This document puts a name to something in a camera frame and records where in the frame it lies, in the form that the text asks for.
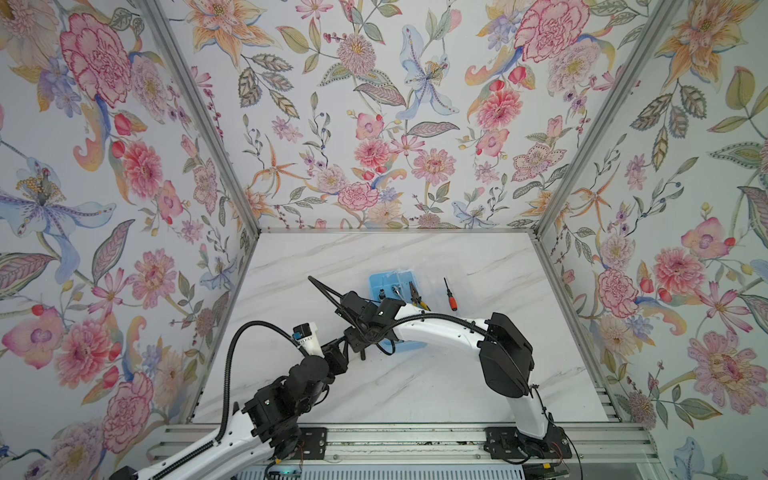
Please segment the blue plastic tool box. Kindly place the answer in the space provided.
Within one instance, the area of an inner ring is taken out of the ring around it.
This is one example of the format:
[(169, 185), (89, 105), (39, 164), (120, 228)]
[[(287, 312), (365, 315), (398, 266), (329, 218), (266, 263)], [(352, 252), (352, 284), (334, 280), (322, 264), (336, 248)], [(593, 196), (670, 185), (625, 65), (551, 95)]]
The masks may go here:
[(391, 270), (371, 274), (368, 286), (378, 305), (386, 300), (398, 310), (392, 315), (396, 326), (385, 334), (384, 344), (392, 351), (409, 351), (424, 347), (473, 352), (482, 339), (465, 326), (473, 320), (460, 318), (457, 311), (441, 310), (425, 301), (425, 291), (411, 270)]

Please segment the yellow handled pliers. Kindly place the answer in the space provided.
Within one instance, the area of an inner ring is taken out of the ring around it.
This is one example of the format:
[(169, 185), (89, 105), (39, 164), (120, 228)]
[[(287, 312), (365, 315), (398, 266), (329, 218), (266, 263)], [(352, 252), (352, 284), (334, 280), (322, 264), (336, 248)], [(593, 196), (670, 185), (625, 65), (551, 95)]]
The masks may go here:
[(418, 288), (413, 282), (409, 283), (409, 290), (410, 290), (412, 304), (422, 310), (429, 311), (430, 307), (425, 303)]

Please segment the red handled screwdriver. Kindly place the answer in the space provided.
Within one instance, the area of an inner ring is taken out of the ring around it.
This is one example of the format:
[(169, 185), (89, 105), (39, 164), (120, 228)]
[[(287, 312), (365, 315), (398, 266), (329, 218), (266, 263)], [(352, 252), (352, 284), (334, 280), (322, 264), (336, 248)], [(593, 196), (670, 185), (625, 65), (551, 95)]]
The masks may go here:
[(444, 285), (445, 285), (445, 288), (446, 288), (446, 295), (447, 295), (447, 299), (448, 299), (448, 302), (449, 302), (450, 309), (453, 312), (457, 312), (458, 311), (457, 300), (456, 300), (455, 296), (453, 295), (452, 290), (450, 289), (450, 286), (449, 286), (449, 283), (448, 283), (447, 279), (443, 278), (443, 281), (444, 281)]

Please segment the green handled ratchet wrench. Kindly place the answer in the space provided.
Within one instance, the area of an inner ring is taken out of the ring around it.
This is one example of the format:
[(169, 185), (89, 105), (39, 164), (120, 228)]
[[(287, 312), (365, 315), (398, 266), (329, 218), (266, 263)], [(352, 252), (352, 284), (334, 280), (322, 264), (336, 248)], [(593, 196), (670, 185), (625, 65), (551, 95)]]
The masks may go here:
[(395, 295), (396, 295), (396, 296), (397, 296), (397, 297), (398, 297), (400, 300), (402, 300), (403, 302), (405, 302), (405, 301), (406, 301), (406, 300), (405, 300), (405, 298), (404, 298), (404, 296), (403, 296), (403, 294), (401, 293), (401, 290), (400, 290), (400, 288), (399, 288), (399, 286), (398, 286), (398, 285), (393, 285), (393, 286), (392, 286), (392, 291), (395, 293)]

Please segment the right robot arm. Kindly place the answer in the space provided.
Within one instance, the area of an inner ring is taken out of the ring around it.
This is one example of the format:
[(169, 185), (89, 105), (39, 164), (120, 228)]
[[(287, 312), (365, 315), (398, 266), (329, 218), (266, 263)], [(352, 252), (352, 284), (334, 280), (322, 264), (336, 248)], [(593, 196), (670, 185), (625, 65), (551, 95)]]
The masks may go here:
[(487, 387), (508, 400), (520, 435), (542, 441), (549, 434), (549, 417), (530, 385), (533, 347), (506, 315), (465, 320), (402, 300), (365, 300), (355, 292), (335, 303), (335, 313), (349, 324), (345, 334), (357, 351), (388, 339), (468, 353), (479, 362)]

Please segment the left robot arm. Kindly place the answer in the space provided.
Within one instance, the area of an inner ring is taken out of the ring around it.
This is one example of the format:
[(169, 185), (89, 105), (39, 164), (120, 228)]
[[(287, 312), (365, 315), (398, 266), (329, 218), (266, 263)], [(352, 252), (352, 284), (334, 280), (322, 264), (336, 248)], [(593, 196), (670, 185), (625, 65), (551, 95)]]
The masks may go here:
[(319, 356), (303, 358), (286, 376), (259, 389), (243, 405), (234, 405), (217, 431), (155, 465), (123, 467), (111, 477), (224, 479), (252, 463), (290, 458), (301, 442), (299, 418), (346, 372), (342, 343), (337, 339), (323, 345)]

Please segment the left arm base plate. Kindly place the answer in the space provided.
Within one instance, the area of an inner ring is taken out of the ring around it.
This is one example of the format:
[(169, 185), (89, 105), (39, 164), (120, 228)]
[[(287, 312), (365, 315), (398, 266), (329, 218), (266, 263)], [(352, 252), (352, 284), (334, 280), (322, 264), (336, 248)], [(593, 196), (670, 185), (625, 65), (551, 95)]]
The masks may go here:
[(254, 456), (257, 462), (324, 460), (328, 433), (325, 427), (295, 427), (260, 445), (265, 448), (264, 453), (253, 451), (250, 456)]

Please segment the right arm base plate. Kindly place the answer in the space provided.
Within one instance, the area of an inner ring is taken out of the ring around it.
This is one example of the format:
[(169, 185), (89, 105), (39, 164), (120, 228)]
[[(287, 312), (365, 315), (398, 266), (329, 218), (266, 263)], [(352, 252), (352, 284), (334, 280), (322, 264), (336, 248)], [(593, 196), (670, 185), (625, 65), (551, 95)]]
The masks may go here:
[(564, 430), (557, 426), (550, 426), (542, 439), (524, 435), (515, 427), (488, 427), (484, 433), (484, 450), (492, 459), (523, 461), (573, 457)]

